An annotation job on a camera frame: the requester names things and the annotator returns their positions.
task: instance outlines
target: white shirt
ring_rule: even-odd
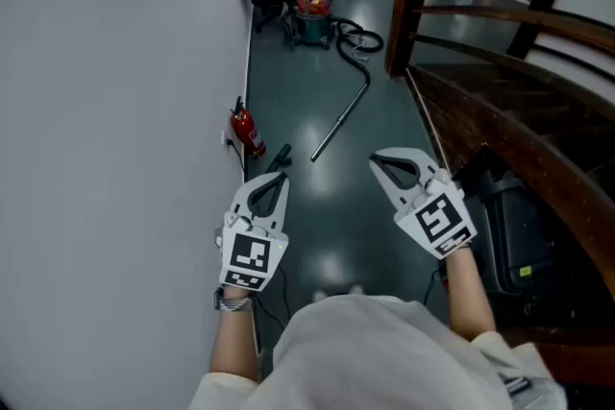
[[[422,304],[396,298],[311,304],[293,316],[273,358],[259,386],[207,374],[190,410],[566,409],[533,345],[512,350],[492,332],[469,343]],[[504,380],[526,389],[511,397]]]

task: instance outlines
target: wristwatch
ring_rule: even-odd
[[[238,311],[252,311],[252,297],[254,294],[248,294],[247,298],[225,298],[224,289],[219,287],[213,294],[213,307],[216,311],[226,312],[238,312]]]

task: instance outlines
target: shiny floor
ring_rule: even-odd
[[[429,0],[471,2],[494,0]],[[393,0],[333,0],[332,9],[387,40]],[[511,23],[461,16],[424,16],[420,31],[505,50],[515,28]],[[406,83],[390,80],[384,72],[384,53],[371,55],[366,62],[372,75],[369,90],[312,163],[311,153],[362,85],[362,76],[334,46],[330,51],[300,46],[291,52],[275,23],[253,34],[248,103],[267,154],[261,161],[249,159],[247,174],[251,178],[264,172],[284,143],[292,146],[293,163],[285,170],[291,181],[284,225],[290,244],[282,261],[292,312],[310,303],[315,290],[343,293],[354,284],[361,284],[370,295],[421,300],[437,267],[435,259],[393,223],[394,208],[368,165],[369,155],[386,147],[418,147],[432,154]],[[463,58],[417,45],[413,61]],[[272,314],[287,322],[280,273],[259,297]],[[447,322],[446,294],[437,282],[428,307]],[[265,353],[263,374],[268,374],[271,350],[281,330],[259,310],[258,332]]]

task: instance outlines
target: white wall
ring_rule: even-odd
[[[181,409],[217,317],[241,0],[0,0],[0,394]]]
[[[556,0],[554,4],[556,9],[592,17],[615,26],[615,10],[613,10],[613,6],[615,6],[615,0]],[[546,35],[539,36],[536,42],[568,53],[577,59],[586,60],[615,74],[615,60],[595,50]],[[613,87],[613,84],[587,70],[580,69],[568,62],[536,51],[531,51],[526,60],[548,68],[555,73],[569,78],[573,82],[582,84],[615,104],[615,87]]]

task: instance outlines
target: vacuum hose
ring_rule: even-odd
[[[352,65],[353,67],[356,67],[358,70],[362,72],[363,76],[365,77],[365,82],[363,83],[363,86],[361,87],[361,89],[358,90],[358,93],[355,94],[355,97],[351,100],[350,104],[337,117],[335,124],[329,130],[329,133],[327,133],[327,136],[323,139],[320,145],[316,148],[316,150],[314,151],[314,154],[312,154],[311,157],[309,158],[312,162],[314,162],[322,154],[325,148],[329,145],[329,142],[331,142],[331,139],[333,138],[335,133],[342,126],[346,118],[348,118],[348,115],[353,110],[353,108],[357,105],[357,103],[359,102],[359,100],[361,99],[365,91],[367,91],[369,84],[372,82],[372,78],[369,75],[369,70],[367,70],[365,65],[363,65],[362,63],[359,63],[354,58],[352,58],[350,55],[348,55],[346,52],[344,52],[344,50],[342,49],[342,43],[348,44],[349,46],[353,48],[353,50],[357,52],[366,52],[366,53],[379,52],[384,46],[384,41],[382,40],[381,36],[378,33],[374,33],[373,31],[366,31],[361,26],[356,24],[356,22],[353,22],[350,19],[344,19],[342,17],[333,17],[333,16],[331,16],[331,18],[332,18],[332,22],[337,22],[337,42],[336,42],[337,53],[339,53],[342,59],[344,59],[350,65]],[[344,25],[352,26],[353,29],[344,31],[342,29]],[[356,37],[356,36],[372,37],[373,39],[376,40],[377,43],[375,46],[362,46],[362,45],[354,43],[351,40],[351,38]]]

